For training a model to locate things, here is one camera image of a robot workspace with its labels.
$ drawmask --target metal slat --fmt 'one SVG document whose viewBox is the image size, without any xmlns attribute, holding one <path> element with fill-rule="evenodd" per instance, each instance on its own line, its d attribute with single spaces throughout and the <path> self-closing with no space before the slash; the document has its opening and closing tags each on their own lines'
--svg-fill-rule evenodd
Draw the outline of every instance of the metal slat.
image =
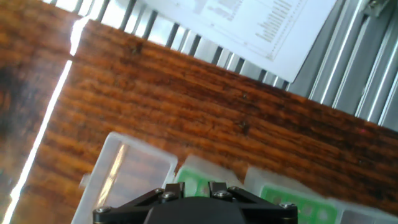
<svg viewBox="0 0 398 224">
<path fill-rule="evenodd" d="M 79 13 L 80 12 L 81 6 L 83 5 L 83 1 L 84 0 L 77 0 L 75 8 L 73 9 L 74 13 Z"/>
<path fill-rule="evenodd" d="M 126 6 L 126 10 L 124 12 L 123 20 L 119 26 L 120 30 L 126 30 L 127 23 L 129 22 L 129 19 L 132 14 L 132 10 L 134 9 L 134 6 L 136 5 L 137 0 L 130 0 L 129 4 Z"/>
<path fill-rule="evenodd" d="M 221 68 L 226 68 L 228 66 L 228 62 L 230 58 L 233 56 L 233 53 L 227 49 L 223 49 L 221 52 L 220 58 L 217 61 L 217 66 Z"/>
<path fill-rule="evenodd" d="M 398 9 L 387 28 L 355 116 L 377 123 L 398 71 Z"/>
<path fill-rule="evenodd" d="M 133 34 L 137 31 L 138 25 L 139 25 L 139 20 L 141 20 L 142 14 L 144 13 L 144 10 L 146 8 L 146 5 L 142 1 L 136 1 L 136 3 L 133 5 L 132 11 L 129 15 L 129 18 L 127 19 L 127 24 L 126 27 L 124 28 L 124 31 Z"/>
<path fill-rule="evenodd" d="M 276 77 L 274 83 L 272 84 L 273 87 L 280 88 L 281 90 L 285 90 L 289 83 L 279 77 Z"/>
<path fill-rule="evenodd" d="M 167 41 L 169 41 L 169 36 L 173 26 L 174 22 L 166 19 L 162 15 L 158 15 L 148 40 L 159 45 L 166 45 Z"/>
<path fill-rule="evenodd" d="M 395 5 L 391 1 L 380 17 L 368 17 L 364 22 L 333 108 L 355 114 Z"/>
<path fill-rule="evenodd" d="M 274 74 L 272 74 L 271 72 L 266 72 L 262 82 L 265 84 L 268 84 L 268 85 L 274 85 L 275 80 L 276 80 L 276 76 Z"/>
<path fill-rule="evenodd" d="M 196 35 L 193 42 L 192 42 L 192 47 L 191 50 L 189 51 L 188 55 L 194 56 L 195 53 L 197 52 L 199 42 L 200 42 L 201 37 L 199 35 Z"/>
<path fill-rule="evenodd" d="M 259 82 L 262 82 L 264 80 L 264 78 L 266 77 L 266 73 L 267 73 L 267 71 L 265 71 L 264 69 L 261 70 L 260 76 L 258 79 Z"/>
<path fill-rule="evenodd" d="M 226 63 L 226 69 L 235 72 L 240 59 L 240 56 L 236 54 L 230 54 L 230 57 Z"/>
<path fill-rule="evenodd" d="M 185 43 L 185 39 L 188 37 L 188 34 L 189 34 L 189 30 L 180 26 L 177 29 L 177 33 L 174 37 L 174 41 L 171 46 L 171 49 L 181 51 L 182 47 Z"/>
<path fill-rule="evenodd" d="M 218 46 L 211 63 L 216 65 L 218 63 L 218 61 L 220 60 L 222 53 L 223 53 L 223 48 Z"/>
<path fill-rule="evenodd" d="M 170 31 L 170 34 L 169 34 L 169 38 L 167 38 L 167 42 L 165 45 L 166 47 L 170 47 L 170 48 L 172 47 L 174 39 L 177 36 L 179 28 L 180 28 L 180 25 L 178 25 L 176 23 L 173 25 L 172 30 Z"/>
<path fill-rule="evenodd" d="M 89 12 L 92 11 L 94 4 L 95 0 L 83 0 L 83 2 L 81 3 L 80 10 L 78 11 L 78 14 L 80 16 L 87 16 Z"/>
<path fill-rule="evenodd" d="M 127 1 L 111 0 L 101 22 L 116 29 L 120 28 L 124 16 L 126 15 L 128 4 L 129 2 Z"/>
<path fill-rule="evenodd" d="M 98 16 L 96 18 L 97 21 L 102 22 L 104 15 L 105 15 L 105 11 L 108 8 L 109 2 L 110 2 L 110 0 L 103 0 L 101 9 L 99 10 Z"/>
<path fill-rule="evenodd" d="M 141 7 L 140 13 L 137 17 L 136 25 L 134 26 L 133 34 L 144 38 L 144 35 L 148 35 L 148 25 L 153 25 L 153 10 L 147 7 L 146 4 L 143 4 Z"/>
<path fill-rule="evenodd" d="M 217 48 L 218 45 L 216 45 L 214 42 L 201 38 L 195 53 L 195 58 L 211 63 L 215 57 Z"/>
<path fill-rule="evenodd" d="M 155 20 L 156 20 L 157 15 L 158 15 L 157 11 L 152 11 L 150 13 L 147 25 L 145 27 L 145 31 L 144 31 L 144 33 L 142 35 L 143 39 L 147 40 L 149 38 L 149 35 L 150 35 L 150 33 L 152 31 L 152 28 L 153 28 L 153 26 L 155 24 Z"/>
<path fill-rule="evenodd" d="M 398 131 L 398 73 L 392 84 L 379 125 Z"/>
<path fill-rule="evenodd" d="M 241 73 L 243 64 L 244 64 L 244 59 L 243 58 L 239 58 L 238 63 L 236 64 L 236 68 L 235 68 L 234 72 Z"/>
<path fill-rule="evenodd" d="M 68 12 L 73 12 L 76 8 L 77 0 L 58 0 L 55 6 Z"/>
<path fill-rule="evenodd" d="M 319 68 L 321 67 L 323 56 L 328 48 L 333 31 L 336 27 L 337 20 L 343 8 L 344 0 L 338 0 L 331 10 L 328 19 L 323 25 L 308 57 L 300 69 L 297 78 L 293 83 L 289 84 L 287 91 L 308 98 L 311 93 L 312 86 L 317 77 Z"/>
<path fill-rule="evenodd" d="M 251 62 L 245 61 L 241 70 L 241 75 L 258 80 L 261 74 L 261 68 Z"/>
<path fill-rule="evenodd" d="M 187 35 L 186 38 L 184 38 L 182 41 L 182 48 L 179 49 L 179 51 L 181 51 L 184 54 L 189 55 L 189 53 L 191 53 L 192 51 L 192 47 L 194 44 L 195 39 L 197 38 L 197 33 L 192 31 L 192 30 L 188 30 L 187 31 Z"/>
<path fill-rule="evenodd" d="M 345 2 L 320 71 L 315 80 L 310 99 L 331 106 L 359 34 L 366 0 Z"/>
</svg>

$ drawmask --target black mechanical part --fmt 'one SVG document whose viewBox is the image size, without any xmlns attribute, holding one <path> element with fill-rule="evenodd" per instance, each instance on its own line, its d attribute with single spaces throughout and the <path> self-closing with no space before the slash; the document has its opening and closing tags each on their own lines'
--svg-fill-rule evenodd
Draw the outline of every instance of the black mechanical part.
<svg viewBox="0 0 398 224">
<path fill-rule="evenodd" d="M 185 197 L 185 183 L 167 184 L 118 208 L 93 211 L 95 224 L 297 224 L 297 207 L 274 205 L 239 187 L 209 182 L 209 197 Z"/>
</svg>

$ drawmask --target wooden table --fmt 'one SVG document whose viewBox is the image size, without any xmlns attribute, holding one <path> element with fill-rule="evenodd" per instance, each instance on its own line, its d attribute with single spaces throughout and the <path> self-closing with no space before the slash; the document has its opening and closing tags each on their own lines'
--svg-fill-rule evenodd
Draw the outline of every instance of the wooden table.
<svg viewBox="0 0 398 224">
<path fill-rule="evenodd" d="M 257 166 L 398 215 L 397 133 L 98 22 L 71 56 L 78 19 L 40 1 L 0 0 L 2 214 L 72 63 L 13 223 L 70 223 L 111 131 L 180 164 L 196 154 L 241 180 Z"/>
</svg>

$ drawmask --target white paper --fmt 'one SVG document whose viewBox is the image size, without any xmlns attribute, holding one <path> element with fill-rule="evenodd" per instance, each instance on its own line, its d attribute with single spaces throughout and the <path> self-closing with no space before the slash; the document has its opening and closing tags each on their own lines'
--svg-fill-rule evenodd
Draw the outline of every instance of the white paper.
<svg viewBox="0 0 398 224">
<path fill-rule="evenodd" d="M 293 82 L 336 0 L 145 0 L 171 20 Z"/>
</svg>

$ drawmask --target transparent plastic case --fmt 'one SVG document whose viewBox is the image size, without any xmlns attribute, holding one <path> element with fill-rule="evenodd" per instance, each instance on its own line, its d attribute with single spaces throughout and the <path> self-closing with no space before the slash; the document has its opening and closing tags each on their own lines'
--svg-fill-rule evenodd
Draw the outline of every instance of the transparent plastic case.
<svg viewBox="0 0 398 224">
<path fill-rule="evenodd" d="M 398 218 L 380 210 L 324 198 L 300 182 L 250 167 L 244 186 L 274 204 L 297 205 L 298 224 L 398 224 Z"/>
<path fill-rule="evenodd" d="M 119 207 L 174 177 L 177 157 L 140 140 L 110 133 L 105 140 L 72 224 L 93 223 L 92 211 Z"/>
</svg>

